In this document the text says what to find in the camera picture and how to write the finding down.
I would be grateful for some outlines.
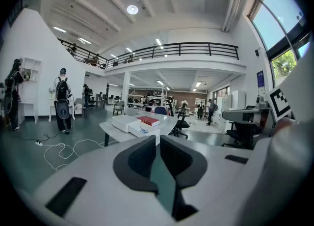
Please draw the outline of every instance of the ceiling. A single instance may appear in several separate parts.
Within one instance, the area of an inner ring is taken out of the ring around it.
[[[160,86],[157,80],[162,81],[167,87],[176,90],[191,91],[208,90],[226,78],[231,73],[216,70],[189,70],[189,69],[160,69],[132,72],[130,83],[135,86]],[[107,77],[108,83],[123,86],[124,73]]]
[[[130,15],[126,11],[131,4],[139,9],[136,15]],[[224,19],[227,7],[228,0],[42,0],[41,12],[48,12],[44,20],[52,28],[56,37],[75,42],[96,53],[114,47],[102,54],[111,58],[111,53],[120,55],[126,51],[126,48],[136,50],[153,46],[156,38],[167,43],[169,28],[163,27],[162,23],[168,18],[175,17],[179,21],[189,16],[192,23],[197,22],[193,21],[196,15],[208,19],[219,16]],[[141,30],[142,23],[145,23],[145,26],[154,26],[154,30],[121,43],[115,42],[113,45],[112,40],[122,40],[128,30],[132,32]],[[53,29],[53,26],[67,32],[61,33]],[[81,44],[73,35],[90,41],[91,44]]]

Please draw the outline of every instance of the blue sign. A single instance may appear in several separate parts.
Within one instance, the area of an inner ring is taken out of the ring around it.
[[[263,71],[260,71],[257,73],[257,85],[258,85],[258,87],[265,86],[264,72]]]

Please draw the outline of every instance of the book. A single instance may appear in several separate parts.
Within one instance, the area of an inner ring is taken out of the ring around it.
[[[142,116],[142,117],[137,117],[137,118],[140,119],[143,123],[148,124],[150,126],[157,126],[160,124],[159,119],[155,119],[155,118],[151,118],[147,116]]]

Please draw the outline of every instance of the pants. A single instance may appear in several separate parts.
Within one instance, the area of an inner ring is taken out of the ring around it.
[[[11,111],[9,112],[9,119],[11,122],[12,130],[18,127],[18,112],[19,112],[18,93],[16,91],[13,91],[12,108]]]
[[[54,102],[54,108],[55,108],[55,116],[57,117],[57,123],[58,123],[58,129],[59,131],[63,131],[65,130],[64,127],[64,123],[63,123],[63,119],[59,117],[58,112],[57,112],[57,102]],[[66,119],[65,119],[65,123],[67,124],[67,128],[71,129],[71,115],[69,115]]]
[[[213,112],[208,112],[208,125],[211,123],[211,117],[213,115]]]
[[[88,108],[88,100],[89,100],[89,96],[85,96],[85,107]]]

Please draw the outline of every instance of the white cable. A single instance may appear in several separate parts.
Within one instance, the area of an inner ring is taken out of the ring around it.
[[[49,163],[49,161],[47,161],[47,159],[46,159],[46,153],[47,153],[47,151],[48,151],[50,148],[52,148],[52,147],[60,146],[60,147],[62,147],[62,149],[61,149],[60,152],[59,152],[59,156],[60,156],[62,159],[68,159],[68,158],[70,158],[73,153],[75,153],[75,154],[79,157],[79,155],[76,153],[76,151],[74,150],[74,148],[76,147],[77,143],[82,142],[82,141],[92,141],[92,142],[95,142],[95,143],[96,143],[99,147],[101,147],[101,148],[104,147],[104,146],[102,146],[101,144],[105,143],[105,142],[97,143],[96,141],[93,141],[93,140],[90,140],[90,139],[86,139],[86,140],[81,140],[81,141],[76,142],[76,143],[74,144],[73,148],[72,148],[71,146],[67,145],[67,144],[64,144],[64,143],[59,143],[59,144],[56,144],[56,145],[44,145],[44,144],[43,144],[43,146],[48,146],[48,148],[46,149],[46,151],[45,151],[45,153],[44,153],[44,159],[45,159],[45,161],[57,172],[59,167],[66,166],[67,164],[62,164],[62,165],[58,166],[58,167],[55,169],[55,168],[53,167],[53,165],[51,165],[51,164]],[[60,153],[63,151],[63,149],[65,149],[66,146],[68,146],[69,148],[72,149],[72,153],[71,153],[69,156],[67,156],[67,157],[62,157],[62,156],[60,155]]]

